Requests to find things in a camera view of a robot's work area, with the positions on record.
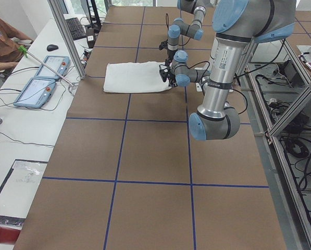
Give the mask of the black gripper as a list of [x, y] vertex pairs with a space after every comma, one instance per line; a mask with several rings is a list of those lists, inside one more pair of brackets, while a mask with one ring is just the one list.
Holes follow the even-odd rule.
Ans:
[[177, 51], [177, 41], [176, 40], [165, 40], [160, 43], [159, 50], [167, 50], [168, 58], [173, 58]]
[[168, 57], [165, 59], [165, 64], [159, 65], [159, 74], [163, 82], [168, 81], [168, 86], [177, 87], [175, 74], [172, 73], [170, 64], [172, 63], [172, 58]]

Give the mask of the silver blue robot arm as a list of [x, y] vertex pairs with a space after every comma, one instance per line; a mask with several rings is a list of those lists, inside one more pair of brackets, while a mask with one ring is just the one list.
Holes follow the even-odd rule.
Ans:
[[159, 50], [167, 50], [168, 58], [165, 60], [165, 66], [169, 66], [179, 47], [180, 36], [186, 36], [189, 39], [200, 40], [204, 34], [202, 29], [203, 19], [206, 15], [206, 8], [213, 7], [214, 1], [177, 1], [177, 8], [186, 13], [193, 14], [191, 24], [185, 23], [182, 18], [176, 18], [172, 25], [168, 26], [167, 39], [159, 45]]
[[204, 99], [189, 117], [191, 135], [200, 141], [223, 140], [239, 130], [240, 118], [227, 102], [229, 91], [244, 47], [250, 42], [266, 43], [285, 39], [293, 33], [296, 1], [221, 1], [214, 12], [212, 26], [216, 33], [215, 56], [208, 69], [196, 70], [187, 66], [188, 54], [179, 49], [180, 36], [200, 40], [206, 14], [205, 1], [178, 1], [177, 7], [191, 13], [191, 24], [177, 18], [168, 28], [166, 49], [168, 58], [159, 71], [170, 86], [187, 86], [201, 82]]

